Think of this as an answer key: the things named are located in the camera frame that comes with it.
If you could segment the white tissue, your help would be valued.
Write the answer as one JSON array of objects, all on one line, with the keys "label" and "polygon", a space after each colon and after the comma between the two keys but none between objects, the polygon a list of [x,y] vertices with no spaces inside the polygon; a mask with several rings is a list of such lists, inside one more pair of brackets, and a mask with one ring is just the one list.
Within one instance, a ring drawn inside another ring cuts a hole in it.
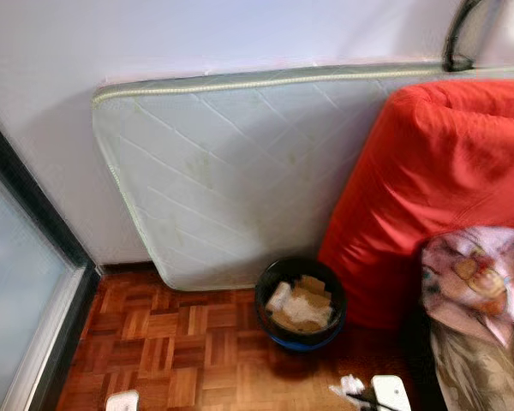
[{"label": "white tissue", "polygon": [[355,376],[347,375],[340,379],[340,383],[337,386],[329,386],[329,390],[334,392],[340,399],[347,401],[362,401],[364,399],[363,392],[367,386],[363,381]]}]

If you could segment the brown and white paper rubbish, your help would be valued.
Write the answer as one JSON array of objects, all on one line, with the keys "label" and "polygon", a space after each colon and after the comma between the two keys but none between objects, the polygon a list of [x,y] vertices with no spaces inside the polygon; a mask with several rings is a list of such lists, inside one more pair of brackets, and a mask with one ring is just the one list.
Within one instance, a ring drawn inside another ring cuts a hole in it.
[{"label": "brown and white paper rubbish", "polygon": [[316,277],[297,278],[293,283],[280,282],[265,305],[275,325],[299,334],[313,334],[327,328],[332,321],[332,293]]}]

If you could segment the dark door frame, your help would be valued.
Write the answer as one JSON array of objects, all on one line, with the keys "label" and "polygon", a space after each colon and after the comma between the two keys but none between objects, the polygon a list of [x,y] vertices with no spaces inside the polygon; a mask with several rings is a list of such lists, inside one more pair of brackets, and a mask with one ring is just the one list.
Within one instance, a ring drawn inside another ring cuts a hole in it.
[{"label": "dark door frame", "polygon": [[70,301],[61,310],[63,321],[58,329],[53,350],[43,368],[42,379],[35,388],[35,397],[27,411],[49,411],[57,407],[70,364],[73,363],[77,345],[80,344],[90,301],[95,293],[99,274],[88,251],[77,240],[57,208],[48,200],[33,173],[21,161],[13,145],[0,133],[0,180],[13,192],[15,199],[27,209],[27,214],[39,226],[46,239],[60,250],[81,274],[75,279]]}]

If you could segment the pink cartoon print blanket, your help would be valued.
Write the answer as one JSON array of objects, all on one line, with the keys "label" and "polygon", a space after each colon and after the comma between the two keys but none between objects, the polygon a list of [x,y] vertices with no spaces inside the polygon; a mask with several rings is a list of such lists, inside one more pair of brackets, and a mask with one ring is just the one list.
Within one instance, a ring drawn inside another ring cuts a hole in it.
[{"label": "pink cartoon print blanket", "polygon": [[514,352],[514,229],[471,227],[421,250],[421,305],[430,320]]}]

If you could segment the black round waste bin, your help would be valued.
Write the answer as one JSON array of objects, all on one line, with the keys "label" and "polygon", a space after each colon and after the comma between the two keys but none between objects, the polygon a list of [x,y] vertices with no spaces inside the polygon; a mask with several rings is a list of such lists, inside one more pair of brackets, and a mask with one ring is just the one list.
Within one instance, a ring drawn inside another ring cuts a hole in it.
[{"label": "black round waste bin", "polygon": [[[272,318],[265,309],[266,301],[280,282],[293,283],[303,275],[320,279],[325,283],[325,289],[332,293],[332,309],[334,309],[332,321],[326,329],[313,334],[299,334],[282,329],[281,326],[272,322]],[[261,273],[257,285],[254,286],[254,314],[258,324],[274,342],[290,351],[315,351],[334,341],[343,329],[346,307],[344,287],[338,281],[334,271],[316,259],[308,257],[277,259]]]}]

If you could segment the red covered mattress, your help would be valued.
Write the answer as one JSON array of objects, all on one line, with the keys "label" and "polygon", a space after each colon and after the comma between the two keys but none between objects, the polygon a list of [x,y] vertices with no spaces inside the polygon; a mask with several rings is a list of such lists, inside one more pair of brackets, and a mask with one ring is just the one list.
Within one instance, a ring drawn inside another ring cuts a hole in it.
[{"label": "red covered mattress", "polygon": [[386,100],[319,259],[352,325],[397,329],[417,304],[417,252],[435,235],[514,229],[514,80],[440,80]]}]

